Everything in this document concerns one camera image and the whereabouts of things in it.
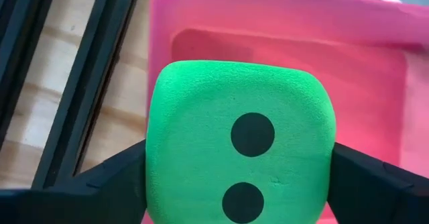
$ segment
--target wooden floor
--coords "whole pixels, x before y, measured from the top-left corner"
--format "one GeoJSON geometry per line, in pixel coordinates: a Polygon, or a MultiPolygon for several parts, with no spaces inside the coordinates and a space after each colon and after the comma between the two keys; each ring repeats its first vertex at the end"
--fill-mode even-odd
{"type": "MultiPolygon", "coordinates": [[[[0,188],[30,187],[94,0],[54,0],[0,151],[0,188]]],[[[149,0],[138,0],[82,170],[145,135],[149,0]]]]}

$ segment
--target black metal rail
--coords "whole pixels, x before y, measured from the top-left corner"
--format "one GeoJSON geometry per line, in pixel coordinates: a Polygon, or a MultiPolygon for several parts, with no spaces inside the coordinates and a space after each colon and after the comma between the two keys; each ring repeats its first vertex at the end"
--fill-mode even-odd
{"type": "Polygon", "coordinates": [[[0,148],[52,0],[0,0],[0,148]]]}
{"type": "Polygon", "coordinates": [[[137,0],[95,0],[32,188],[79,170],[137,0]]]}

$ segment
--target wooden surface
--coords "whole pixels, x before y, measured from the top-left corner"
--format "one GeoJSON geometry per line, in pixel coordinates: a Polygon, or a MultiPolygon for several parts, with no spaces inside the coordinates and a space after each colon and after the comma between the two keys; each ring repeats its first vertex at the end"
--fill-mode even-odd
{"type": "MultiPolygon", "coordinates": [[[[0,188],[30,187],[94,0],[54,0],[0,151],[0,188]]],[[[138,0],[82,170],[144,138],[149,0],[138,0]]]]}

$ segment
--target pink plastic tray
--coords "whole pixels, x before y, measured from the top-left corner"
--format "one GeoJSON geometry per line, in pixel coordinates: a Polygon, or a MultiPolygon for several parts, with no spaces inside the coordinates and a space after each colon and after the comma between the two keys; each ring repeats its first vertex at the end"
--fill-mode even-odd
{"type": "MultiPolygon", "coordinates": [[[[378,0],[152,0],[148,99],[177,60],[305,70],[338,142],[429,177],[428,25],[429,8],[378,0]]],[[[319,223],[336,222],[327,209],[319,223]]]]}

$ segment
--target black dot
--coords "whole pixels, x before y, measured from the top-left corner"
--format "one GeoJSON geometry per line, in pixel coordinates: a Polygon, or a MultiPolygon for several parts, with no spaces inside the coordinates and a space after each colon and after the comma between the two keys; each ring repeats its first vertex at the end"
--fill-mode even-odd
{"type": "Polygon", "coordinates": [[[259,156],[273,145],[274,126],[260,113],[246,113],[239,117],[231,130],[234,148],[244,156],[259,156]]]}
{"type": "Polygon", "coordinates": [[[223,196],[225,215],[235,223],[250,223],[262,213],[263,195],[254,185],[241,182],[231,186],[223,196]]]}

